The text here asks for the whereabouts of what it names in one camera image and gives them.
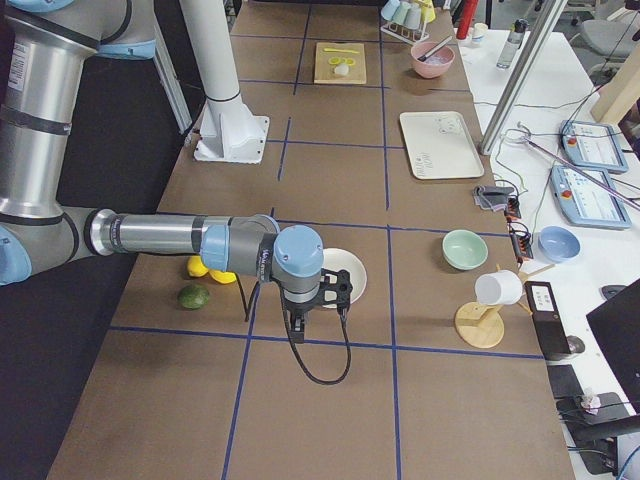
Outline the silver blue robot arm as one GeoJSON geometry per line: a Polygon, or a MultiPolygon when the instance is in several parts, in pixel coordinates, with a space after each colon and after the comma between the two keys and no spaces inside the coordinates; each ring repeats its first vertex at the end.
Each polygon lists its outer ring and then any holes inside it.
{"type": "Polygon", "coordinates": [[[345,317],[352,285],[323,266],[320,236],[271,217],[118,214],[64,207],[58,182],[84,62],[91,56],[157,55],[149,1],[9,1],[15,34],[1,106],[1,281],[91,255],[199,255],[212,269],[254,276],[280,290],[289,340],[300,343],[308,313],[332,305],[345,317]]]}

